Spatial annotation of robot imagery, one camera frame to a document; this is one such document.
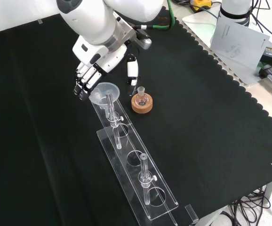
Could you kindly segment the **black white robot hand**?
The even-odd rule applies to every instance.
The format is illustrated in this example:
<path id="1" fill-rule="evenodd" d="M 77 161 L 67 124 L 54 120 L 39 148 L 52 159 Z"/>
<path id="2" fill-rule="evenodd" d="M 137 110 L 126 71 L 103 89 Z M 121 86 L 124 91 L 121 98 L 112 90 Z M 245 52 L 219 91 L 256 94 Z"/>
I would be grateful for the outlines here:
<path id="1" fill-rule="evenodd" d="M 72 48 L 73 53 L 80 60 L 75 70 L 74 94 L 80 100 L 86 100 L 102 78 L 111 73 L 127 56 L 127 49 L 127 45 L 122 44 L 111 52 L 106 46 L 91 45 L 79 36 Z"/>

